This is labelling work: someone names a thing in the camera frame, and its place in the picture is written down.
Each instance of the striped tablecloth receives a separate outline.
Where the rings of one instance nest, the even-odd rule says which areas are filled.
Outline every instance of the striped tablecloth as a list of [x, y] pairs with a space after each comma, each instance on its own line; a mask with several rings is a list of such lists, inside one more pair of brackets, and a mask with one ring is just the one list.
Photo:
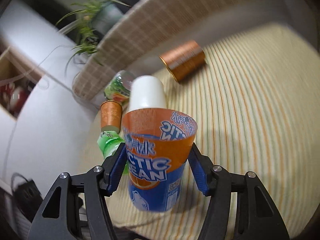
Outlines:
[[[196, 144], [229, 172], [257, 173], [291, 237], [299, 234], [320, 202], [320, 58], [289, 28], [272, 24], [204, 48], [207, 65], [183, 84], [166, 69], [168, 108], [198, 123]], [[171, 211], [138, 211], [128, 177], [107, 199], [112, 222], [150, 239], [196, 239], [209, 204], [186, 164], [179, 200]], [[232, 195], [227, 239], [232, 238]]]

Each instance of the orange can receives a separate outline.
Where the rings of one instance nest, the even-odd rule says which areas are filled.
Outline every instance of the orange can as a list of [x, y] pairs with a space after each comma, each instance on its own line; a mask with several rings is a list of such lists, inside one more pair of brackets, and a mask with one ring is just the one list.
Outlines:
[[122, 106], [116, 101], [106, 101], [100, 106], [101, 131], [120, 132]]
[[188, 41], [159, 57], [178, 83], [205, 64], [204, 51], [195, 41]]

